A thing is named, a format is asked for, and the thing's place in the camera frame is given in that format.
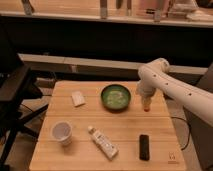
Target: wooden table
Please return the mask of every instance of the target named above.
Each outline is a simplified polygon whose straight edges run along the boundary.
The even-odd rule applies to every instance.
[[[61,81],[55,86],[40,136],[30,164],[30,171],[184,171],[185,162],[163,95],[157,91],[152,110],[144,112],[140,96],[135,95],[136,82],[116,82],[126,86],[132,95],[127,110],[111,113],[100,100],[101,90],[114,82]],[[86,104],[74,107],[71,92],[84,94]],[[51,137],[58,121],[73,126],[72,142],[62,147]],[[119,149],[109,161],[91,141],[87,127],[102,131]],[[139,159],[139,135],[150,136],[150,161]]]

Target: bowl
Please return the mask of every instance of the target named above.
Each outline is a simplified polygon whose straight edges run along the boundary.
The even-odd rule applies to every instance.
[[[126,87],[120,84],[111,84],[102,90],[101,100],[107,109],[118,111],[128,107],[131,94]]]

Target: cable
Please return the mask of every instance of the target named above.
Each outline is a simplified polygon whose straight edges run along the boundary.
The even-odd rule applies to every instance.
[[[183,119],[183,118],[179,118],[179,117],[175,117],[175,116],[173,116],[173,117],[171,117],[171,118],[172,118],[172,119],[179,119],[179,120],[185,122],[185,123],[187,124],[187,126],[188,126],[189,133],[188,133],[188,136],[187,136],[187,142],[186,142],[186,144],[181,148],[181,150],[183,151],[183,150],[185,150],[185,149],[188,147],[188,145],[189,145],[190,135],[191,135],[191,125],[190,125],[185,119]]]
[[[28,110],[30,110],[31,112],[34,112],[31,108],[29,108],[28,106],[21,104],[22,106],[24,106],[25,108],[27,108]]]
[[[30,110],[31,112],[34,112],[31,108],[29,108],[28,106],[21,104],[22,106],[24,106],[25,108],[27,108],[28,110]]]

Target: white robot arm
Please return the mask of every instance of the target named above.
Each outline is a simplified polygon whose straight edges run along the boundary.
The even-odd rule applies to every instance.
[[[151,97],[158,88],[213,126],[213,94],[168,76],[169,67],[167,60],[159,58],[139,68],[137,93],[144,110],[150,110]]]

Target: white paper cup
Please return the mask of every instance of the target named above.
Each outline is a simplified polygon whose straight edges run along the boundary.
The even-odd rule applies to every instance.
[[[72,127],[67,122],[58,122],[52,128],[52,136],[62,146],[67,146],[71,142]]]

